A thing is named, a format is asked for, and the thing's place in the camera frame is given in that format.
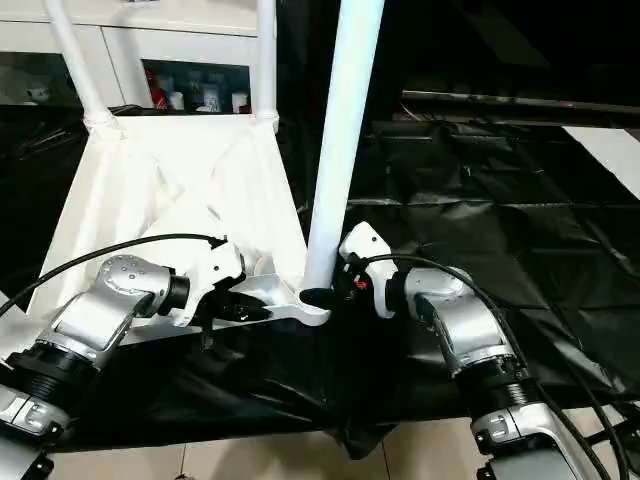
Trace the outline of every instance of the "tiled floor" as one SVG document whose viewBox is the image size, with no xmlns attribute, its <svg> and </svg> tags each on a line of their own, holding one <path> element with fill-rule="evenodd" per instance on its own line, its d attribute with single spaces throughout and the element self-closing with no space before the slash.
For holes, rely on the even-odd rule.
<svg viewBox="0 0 640 480">
<path fill-rule="evenodd" d="M 599 430 L 590 410 L 571 412 L 580 429 Z M 597 449 L 617 478 L 608 444 Z M 474 480 L 484 459 L 467 419 L 404 424 L 366 459 L 350 461 L 324 433 L 273 435 L 162 448 L 57 455 L 53 480 Z"/>
</svg>

